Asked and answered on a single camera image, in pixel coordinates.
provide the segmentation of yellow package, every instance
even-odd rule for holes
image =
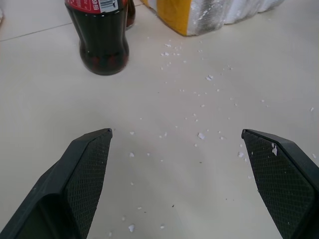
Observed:
[[[233,0],[141,0],[184,36],[220,29]]]

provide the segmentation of white debris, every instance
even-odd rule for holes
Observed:
[[[274,153],[274,155],[276,155],[276,156],[277,156],[277,146],[276,146],[276,145],[274,145],[273,143],[272,143],[271,145],[272,145],[272,147],[273,147],[272,152]]]
[[[129,226],[130,232],[134,232],[134,229],[135,229],[135,225],[134,225],[134,224],[132,224],[132,225]]]
[[[205,139],[205,135],[203,135],[202,133],[198,133],[198,137],[199,137],[200,139]]]

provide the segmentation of barcode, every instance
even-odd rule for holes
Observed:
[[[117,0],[100,0],[101,12],[110,12],[119,9]]]

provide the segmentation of tile grout line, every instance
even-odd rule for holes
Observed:
[[[144,5],[144,3],[141,3],[139,5],[135,5],[135,7],[142,6],[142,5]],[[54,26],[54,27],[50,27],[50,28],[47,28],[47,29],[43,29],[43,30],[40,30],[40,31],[34,31],[34,32],[31,32],[31,33],[28,33],[28,34],[24,34],[24,35],[15,36],[15,37],[12,37],[12,38],[0,40],[0,42],[9,41],[9,40],[16,39],[16,38],[19,38],[19,37],[28,36],[28,35],[31,35],[31,34],[34,34],[34,33],[42,32],[42,31],[46,31],[46,30],[51,30],[51,29],[55,29],[57,27],[66,26],[66,25],[70,25],[70,24],[73,24],[73,23],[69,22],[69,23],[66,23],[66,24],[59,25],[59,26]]]

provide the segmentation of dark brown liquid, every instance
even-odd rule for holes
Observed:
[[[126,28],[129,28],[131,26],[133,26],[134,22],[135,22],[135,5],[133,0],[129,0],[129,8],[128,8],[128,20],[126,23]]]
[[[123,70],[129,58],[125,37],[128,5],[101,14],[81,12],[67,4],[66,7],[80,37],[80,56],[85,66],[98,75]]]

